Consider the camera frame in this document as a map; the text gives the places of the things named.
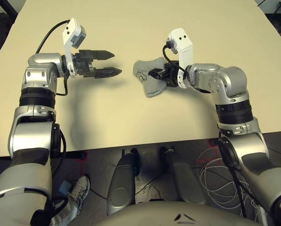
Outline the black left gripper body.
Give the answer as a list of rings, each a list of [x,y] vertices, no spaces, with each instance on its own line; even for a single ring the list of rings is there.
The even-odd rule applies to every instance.
[[[95,70],[92,65],[94,60],[94,53],[92,50],[79,50],[73,55],[73,63],[78,75],[84,78],[94,77]]]

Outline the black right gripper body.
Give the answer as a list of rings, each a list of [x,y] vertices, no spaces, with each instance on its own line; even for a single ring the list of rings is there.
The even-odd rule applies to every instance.
[[[178,68],[173,66],[171,63],[166,63],[164,65],[165,71],[166,71],[166,76],[165,76],[165,81],[167,84],[167,87],[177,87],[178,82],[177,82],[177,74],[178,74]]]

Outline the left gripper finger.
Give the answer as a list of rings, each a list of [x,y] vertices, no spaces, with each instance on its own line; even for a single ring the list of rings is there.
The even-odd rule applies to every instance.
[[[94,60],[107,60],[115,57],[113,53],[107,50],[92,50],[91,55]]]
[[[105,67],[101,69],[94,70],[94,78],[101,79],[101,78],[111,78],[114,76],[119,75],[122,72],[121,69],[114,68],[114,67]]]

